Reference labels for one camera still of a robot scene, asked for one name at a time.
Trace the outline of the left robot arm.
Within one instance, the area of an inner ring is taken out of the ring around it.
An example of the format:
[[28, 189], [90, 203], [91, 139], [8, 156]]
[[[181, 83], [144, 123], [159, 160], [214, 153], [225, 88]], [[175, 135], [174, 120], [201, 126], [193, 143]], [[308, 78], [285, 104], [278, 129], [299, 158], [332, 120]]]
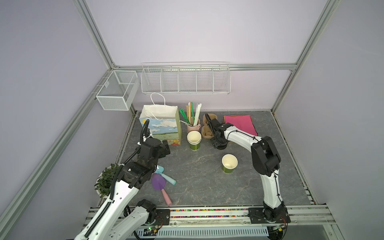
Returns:
[[149, 123], [150, 120], [145, 121], [134, 153], [119, 165], [109, 197], [75, 237], [77, 240], [125, 240], [140, 226], [155, 220], [156, 205], [142, 200], [127, 217], [118, 222], [129, 202], [157, 170], [158, 160], [170, 154], [166, 140], [152, 137]]

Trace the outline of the green paper cup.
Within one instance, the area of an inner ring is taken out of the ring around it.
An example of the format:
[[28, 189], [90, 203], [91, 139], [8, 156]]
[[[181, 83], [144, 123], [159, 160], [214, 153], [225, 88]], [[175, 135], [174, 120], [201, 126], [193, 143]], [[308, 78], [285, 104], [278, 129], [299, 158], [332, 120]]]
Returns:
[[238, 159], [232, 154], [226, 154], [222, 157], [222, 170], [224, 173], [231, 173], [238, 166]]

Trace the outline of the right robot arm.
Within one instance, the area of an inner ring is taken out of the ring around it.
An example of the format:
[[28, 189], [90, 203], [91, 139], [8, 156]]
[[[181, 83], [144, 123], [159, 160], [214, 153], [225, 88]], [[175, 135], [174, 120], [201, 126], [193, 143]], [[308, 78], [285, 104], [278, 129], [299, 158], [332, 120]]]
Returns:
[[259, 217], [268, 223], [280, 220], [291, 222], [288, 210], [281, 196], [279, 186], [279, 168], [281, 157], [273, 140], [245, 133], [230, 123], [220, 123], [205, 114], [207, 124], [213, 133], [211, 142], [218, 150], [224, 150], [229, 142], [238, 144], [252, 155], [252, 164], [261, 176], [264, 191], [263, 210]]

